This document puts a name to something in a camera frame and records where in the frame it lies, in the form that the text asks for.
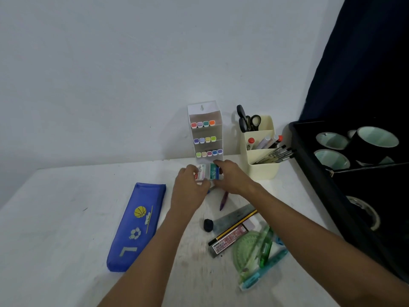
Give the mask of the cream desk organizer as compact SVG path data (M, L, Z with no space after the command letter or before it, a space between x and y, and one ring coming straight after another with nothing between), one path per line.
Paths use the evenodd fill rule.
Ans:
M266 138L274 139L275 130L271 116L261 115L261 123L258 131L240 133L240 151L243 171L252 180L271 180L273 179L280 164L256 162L266 158L275 149L256 149L260 143L267 143Z

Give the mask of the teal pen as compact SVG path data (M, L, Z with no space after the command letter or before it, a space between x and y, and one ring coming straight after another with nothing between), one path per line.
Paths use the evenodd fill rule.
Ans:
M278 253L272 256L267 263L262 267L259 268L255 273L253 273L248 279L242 282L239 285L239 289L241 291L246 291L251 289L255 284L260 281L260 279L276 264L278 264L286 255L288 254L287 249L281 249Z

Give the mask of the green pen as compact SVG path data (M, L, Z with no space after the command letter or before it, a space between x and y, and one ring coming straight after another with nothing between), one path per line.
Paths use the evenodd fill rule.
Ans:
M273 242L274 242L274 231L270 227L266 234L266 237L264 238L262 248L261 248L260 261L259 261L260 268L263 268L268 262Z

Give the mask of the small white printed box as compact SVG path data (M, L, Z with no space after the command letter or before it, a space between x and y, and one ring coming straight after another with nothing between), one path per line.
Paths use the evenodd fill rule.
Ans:
M221 169L214 163L201 164L196 167L197 173L195 173L195 181L197 183L202 183L203 180L207 179L210 181L211 187L213 187L215 180L223 179Z

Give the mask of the black plastic tray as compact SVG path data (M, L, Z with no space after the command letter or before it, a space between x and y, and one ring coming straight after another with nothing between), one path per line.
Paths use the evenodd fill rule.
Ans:
M347 131L363 126L386 129L400 141L376 165L409 162L409 129L376 119L290 123L291 146L297 150L295 160L345 240L409 284L409 169L366 170L331 178L314 155L319 149L327 149L316 141L317 134L334 132L348 138ZM351 160L346 149L338 152L348 158L351 169L373 166ZM363 222L346 196L366 201L376 210L381 218L376 232Z

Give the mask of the rows of pastel markers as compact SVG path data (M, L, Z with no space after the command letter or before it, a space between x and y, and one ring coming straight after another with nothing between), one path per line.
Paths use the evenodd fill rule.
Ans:
M199 162L223 160L223 127L221 118L190 122L195 158Z

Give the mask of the person's left hand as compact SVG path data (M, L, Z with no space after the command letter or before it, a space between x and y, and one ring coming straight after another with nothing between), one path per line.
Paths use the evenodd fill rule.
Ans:
M181 168L176 176L172 196L171 196L171 215L181 219L190 220L197 209L202 205L204 198L196 195L195 165L187 165Z

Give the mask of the person's left forearm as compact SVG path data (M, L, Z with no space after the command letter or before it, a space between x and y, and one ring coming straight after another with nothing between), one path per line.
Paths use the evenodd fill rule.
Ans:
M97 307L161 307L177 249L198 206L172 206L135 262Z

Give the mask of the blue printed pencil case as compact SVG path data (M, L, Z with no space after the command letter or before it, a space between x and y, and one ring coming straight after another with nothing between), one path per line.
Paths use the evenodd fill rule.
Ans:
M106 265L126 272L156 233L165 184L136 183L111 244Z

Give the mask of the grey transparent ruler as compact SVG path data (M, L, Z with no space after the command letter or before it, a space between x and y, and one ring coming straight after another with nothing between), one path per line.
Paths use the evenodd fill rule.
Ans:
M241 221L244 217L248 216L251 212L256 210L251 204L247 204L235 211L228 213L227 215L220 217L213 221L213 233L219 235L229 229L231 226Z

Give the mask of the black scissors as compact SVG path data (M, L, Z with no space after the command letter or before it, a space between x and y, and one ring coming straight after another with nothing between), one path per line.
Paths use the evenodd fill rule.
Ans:
M239 116L239 127L242 133L258 131L261 124L261 116L255 114L253 116L246 115L242 105L236 107Z

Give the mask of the person's right hand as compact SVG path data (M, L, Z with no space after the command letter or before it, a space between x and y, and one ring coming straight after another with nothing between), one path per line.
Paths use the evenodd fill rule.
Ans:
M263 189L259 183L253 181L235 162L231 160L214 160L213 163L222 170L223 177L229 180L229 190L227 192L249 199Z

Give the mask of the white marker display box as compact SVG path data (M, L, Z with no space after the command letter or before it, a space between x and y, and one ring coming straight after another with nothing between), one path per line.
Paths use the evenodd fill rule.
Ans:
M216 101L189 104L187 106L187 113L189 117L189 126L190 126L190 122L203 121L203 120L208 120L208 119L213 119L213 118L222 119L221 110L219 109ZM197 165L201 165L201 164L213 163L213 161L212 162L199 162L196 160L196 163Z

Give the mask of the green protractor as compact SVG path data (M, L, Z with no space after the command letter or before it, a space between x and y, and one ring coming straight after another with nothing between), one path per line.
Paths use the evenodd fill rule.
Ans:
M244 282L259 268L263 242L269 226L259 231L249 231L233 244L233 264L239 274L239 282Z

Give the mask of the grey pencil lead case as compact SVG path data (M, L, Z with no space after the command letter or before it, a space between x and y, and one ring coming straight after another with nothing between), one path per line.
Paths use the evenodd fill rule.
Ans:
M209 246L209 253L212 258L216 258L231 245L233 245L239 238L248 233L248 228L239 224L237 227L233 228L231 231L226 233L220 239L212 242Z

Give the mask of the thin metal rod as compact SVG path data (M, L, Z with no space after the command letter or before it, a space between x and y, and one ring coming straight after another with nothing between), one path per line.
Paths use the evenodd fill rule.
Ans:
M401 163L389 163L389 164L381 164L381 165L373 165L373 166L364 166L359 168L349 168L349 169L338 169L333 170L328 166L324 166L324 170L328 172L331 178L335 175L339 174L346 174L346 173L357 173L357 172L364 172L366 170L381 170L381 169L409 169L409 162L401 162Z

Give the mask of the person's right forearm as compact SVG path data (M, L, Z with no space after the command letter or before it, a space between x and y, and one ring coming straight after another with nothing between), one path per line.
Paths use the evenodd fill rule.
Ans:
M256 182L247 184L242 196L341 307L409 307L409 285L341 237L286 205Z

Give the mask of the yellow black striped pencil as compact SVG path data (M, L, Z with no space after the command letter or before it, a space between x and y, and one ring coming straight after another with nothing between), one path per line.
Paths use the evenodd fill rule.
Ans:
M229 227L227 230L225 230L224 232L222 232L221 234L219 234L217 237L215 237L213 240L208 242L208 246L213 245L214 243L216 243L218 240L220 240L222 237L224 237L226 234L228 234L229 232L231 232L234 228L236 228L239 224L243 223L244 221L246 221L248 218L252 217L253 215L255 215L256 213L258 213L258 210L254 210L252 212L250 212L248 215L246 215L245 217L243 217L240 221L236 222L235 224L233 224L231 227Z

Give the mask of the bundle of black pens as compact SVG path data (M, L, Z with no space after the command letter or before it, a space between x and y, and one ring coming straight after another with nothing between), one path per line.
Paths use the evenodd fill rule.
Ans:
M297 151L296 149L287 147L284 144L280 146L278 149L266 155L265 157L253 162L252 165L280 163L282 161L293 158L293 155L296 153L296 151Z

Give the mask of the dark blue curtain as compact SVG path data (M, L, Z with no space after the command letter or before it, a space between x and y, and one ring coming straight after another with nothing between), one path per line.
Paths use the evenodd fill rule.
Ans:
M345 0L299 121L409 119L409 0Z

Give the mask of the large black mug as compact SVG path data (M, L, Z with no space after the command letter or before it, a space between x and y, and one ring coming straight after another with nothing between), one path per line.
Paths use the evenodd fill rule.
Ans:
M346 154L351 160L376 165L393 152L399 143L397 136L386 129L363 126L351 137Z

